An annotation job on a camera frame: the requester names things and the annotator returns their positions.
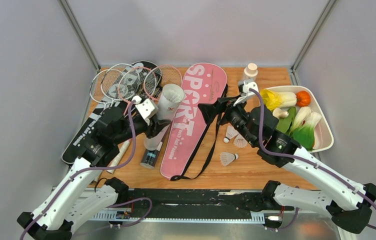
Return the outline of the shuttlecock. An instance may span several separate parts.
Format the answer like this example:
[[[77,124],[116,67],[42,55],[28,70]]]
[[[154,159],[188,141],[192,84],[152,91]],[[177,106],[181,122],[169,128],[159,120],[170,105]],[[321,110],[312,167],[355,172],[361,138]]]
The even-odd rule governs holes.
[[[233,161],[237,160],[239,158],[239,155],[236,153],[230,153],[230,152],[221,152],[219,154],[219,160],[220,163],[226,167]]]
[[[233,144],[237,147],[237,148],[245,148],[249,143],[247,142],[247,140],[241,135],[241,134],[238,134],[234,141],[233,141]]]
[[[238,135],[239,135],[239,132],[232,125],[228,125],[226,132],[225,132],[225,136],[223,138],[223,142],[229,143],[230,140],[232,140],[233,138],[235,138]]]

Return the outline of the pink racket cover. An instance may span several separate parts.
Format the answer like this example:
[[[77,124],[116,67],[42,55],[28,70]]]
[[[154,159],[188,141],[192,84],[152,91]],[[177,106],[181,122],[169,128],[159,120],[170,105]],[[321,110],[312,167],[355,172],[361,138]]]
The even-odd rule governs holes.
[[[227,74],[212,63],[196,63],[182,78],[185,98],[179,105],[169,131],[160,166],[163,177],[171,180],[185,174],[208,131],[199,104],[213,104],[227,91]]]

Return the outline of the black shuttlecock tube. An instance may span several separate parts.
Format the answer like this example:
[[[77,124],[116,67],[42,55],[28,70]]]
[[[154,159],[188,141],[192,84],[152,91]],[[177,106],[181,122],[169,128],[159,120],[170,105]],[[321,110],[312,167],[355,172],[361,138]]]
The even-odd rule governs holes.
[[[161,130],[158,135],[144,140],[145,151],[140,161],[140,165],[147,169],[154,169],[159,158],[164,140],[169,132],[169,126]]]

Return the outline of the white shuttlecock tube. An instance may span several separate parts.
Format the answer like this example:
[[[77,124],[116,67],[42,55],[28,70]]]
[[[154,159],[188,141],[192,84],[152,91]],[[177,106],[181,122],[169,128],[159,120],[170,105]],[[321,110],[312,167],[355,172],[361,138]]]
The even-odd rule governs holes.
[[[158,112],[156,113],[158,120],[168,120],[172,122],[184,98],[184,90],[179,85],[174,83],[166,84],[158,100]],[[156,136],[146,137],[144,147],[149,151],[155,150],[165,136],[169,126],[170,123],[164,126]]]

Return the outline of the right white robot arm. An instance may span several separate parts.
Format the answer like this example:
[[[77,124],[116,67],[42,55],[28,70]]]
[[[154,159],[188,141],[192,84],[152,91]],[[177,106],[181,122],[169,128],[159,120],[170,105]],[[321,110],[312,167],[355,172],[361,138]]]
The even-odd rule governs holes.
[[[245,111],[242,102],[252,96],[259,96],[259,92],[249,89],[238,96],[220,97],[214,103],[200,103],[198,108],[206,122],[221,115],[219,124],[231,124],[251,147],[258,149],[257,154],[264,161],[316,187],[306,190],[270,180],[262,190],[262,205],[267,209],[279,205],[315,212],[353,234],[370,227],[371,216],[376,212],[376,185],[343,176],[277,130],[278,119],[263,102],[252,111]]]

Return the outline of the pink racket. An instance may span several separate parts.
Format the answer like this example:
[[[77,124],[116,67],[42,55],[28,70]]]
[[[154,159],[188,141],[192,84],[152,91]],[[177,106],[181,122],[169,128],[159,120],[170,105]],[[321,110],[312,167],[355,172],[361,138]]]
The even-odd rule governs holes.
[[[142,77],[145,77],[150,70],[145,67],[133,67],[124,64],[118,64],[106,71],[106,75],[101,80],[100,88],[104,95],[112,99],[113,103],[119,103],[116,110],[118,121],[112,126],[117,129],[112,140],[116,144],[127,142],[133,137],[129,117],[132,111],[137,110],[138,122],[141,125],[149,125],[150,118],[157,113],[156,104],[139,95],[139,90],[144,83]]]
[[[153,68],[143,80],[143,90],[148,98],[158,101],[164,93],[165,86],[174,84],[181,86],[182,74],[178,68],[170,64],[163,64]]]

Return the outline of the beige plastic bottle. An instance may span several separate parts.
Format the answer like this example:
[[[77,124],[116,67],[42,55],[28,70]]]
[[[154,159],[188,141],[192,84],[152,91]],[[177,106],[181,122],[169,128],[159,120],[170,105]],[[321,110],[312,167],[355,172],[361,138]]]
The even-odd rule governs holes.
[[[256,81],[258,76],[258,66],[255,63],[249,63],[243,70],[241,81]]]

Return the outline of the pink racket right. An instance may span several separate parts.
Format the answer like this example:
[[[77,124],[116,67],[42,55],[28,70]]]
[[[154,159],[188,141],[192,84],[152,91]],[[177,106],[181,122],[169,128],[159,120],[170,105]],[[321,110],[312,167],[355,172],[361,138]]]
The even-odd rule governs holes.
[[[143,80],[143,90],[148,98],[158,101],[164,93],[165,86],[174,84],[181,86],[182,74],[178,68],[170,64],[163,64],[153,68]]]

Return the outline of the yellow napa cabbage toy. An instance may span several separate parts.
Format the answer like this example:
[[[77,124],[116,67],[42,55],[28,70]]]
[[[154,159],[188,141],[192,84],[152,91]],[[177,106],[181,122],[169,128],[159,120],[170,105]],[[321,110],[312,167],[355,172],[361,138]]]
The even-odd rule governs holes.
[[[297,103],[297,96],[293,92],[276,92],[269,89],[263,89],[259,92],[264,105],[271,111],[276,108],[289,108]]]

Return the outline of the mushroom toy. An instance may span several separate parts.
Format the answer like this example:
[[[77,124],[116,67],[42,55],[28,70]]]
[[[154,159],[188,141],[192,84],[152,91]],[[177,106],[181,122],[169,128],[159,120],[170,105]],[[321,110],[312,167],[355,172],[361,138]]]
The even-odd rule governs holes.
[[[272,115],[277,119],[284,119],[289,116],[289,112],[277,107],[273,110]]]

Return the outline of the green leaf vegetable toy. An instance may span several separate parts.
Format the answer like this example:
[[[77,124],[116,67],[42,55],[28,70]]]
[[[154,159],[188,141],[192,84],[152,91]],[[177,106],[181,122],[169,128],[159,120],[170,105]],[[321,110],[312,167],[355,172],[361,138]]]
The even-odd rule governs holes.
[[[278,131],[286,134],[288,132],[288,130],[290,129],[294,118],[297,115],[297,108],[295,106],[292,106],[288,110],[284,110],[284,111],[288,111],[289,116],[286,117],[286,118],[278,119],[278,124],[276,126],[276,129]]]

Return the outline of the white plastic tray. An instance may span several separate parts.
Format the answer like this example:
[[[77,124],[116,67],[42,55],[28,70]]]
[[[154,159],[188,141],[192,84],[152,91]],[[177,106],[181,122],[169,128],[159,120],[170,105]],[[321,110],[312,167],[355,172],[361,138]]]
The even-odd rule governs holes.
[[[320,108],[320,105],[318,104],[315,96],[308,88],[303,87],[303,86],[283,85],[283,86],[269,87],[265,89],[275,91],[275,92],[292,92],[295,95],[296,93],[300,91],[308,92],[311,98],[310,105],[304,106],[304,107],[300,107],[297,105],[293,106],[293,107],[296,107],[297,113],[291,124],[291,127],[289,128],[288,132],[285,134],[291,137],[294,130],[302,126],[305,123],[306,118],[312,112],[316,112],[322,115],[322,119],[319,121],[319,123],[317,124],[315,128],[315,131],[314,131],[315,142],[314,142],[314,146],[312,147],[312,150],[309,150],[309,152],[317,153],[317,152],[321,152],[332,147],[332,145],[334,144],[334,137],[331,132],[331,129],[328,125],[325,115],[322,109]],[[286,111],[289,108],[290,107],[281,107],[280,109],[282,109],[283,111]]]

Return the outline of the orange tomato toy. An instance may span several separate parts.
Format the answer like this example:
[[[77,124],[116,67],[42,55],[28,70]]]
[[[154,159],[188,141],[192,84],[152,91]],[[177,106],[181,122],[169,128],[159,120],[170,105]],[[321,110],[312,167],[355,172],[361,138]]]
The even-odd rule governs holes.
[[[299,107],[309,106],[311,103],[311,96],[307,91],[299,91],[296,93],[296,105]]]

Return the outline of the bok choy toy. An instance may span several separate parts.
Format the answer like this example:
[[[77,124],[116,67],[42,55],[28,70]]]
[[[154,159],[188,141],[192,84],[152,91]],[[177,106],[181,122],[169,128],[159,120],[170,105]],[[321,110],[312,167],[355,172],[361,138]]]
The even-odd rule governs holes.
[[[312,112],[306,118],[304,124],[293,131],[291,137],[308,151],[311,151],[315,144],[315,129],[321,119],[320,113]]]

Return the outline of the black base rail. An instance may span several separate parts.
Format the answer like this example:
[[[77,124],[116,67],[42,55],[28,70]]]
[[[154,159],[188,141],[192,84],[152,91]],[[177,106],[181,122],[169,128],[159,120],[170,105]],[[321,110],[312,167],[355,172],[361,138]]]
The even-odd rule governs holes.
[[[144,217],[159,221],[242,221],[255,213],[270,211],[281,216],[282,207],[260,191],[212,189],[129,188],[113,177],[103,183],[117,189],[116,219],[135,221]]]

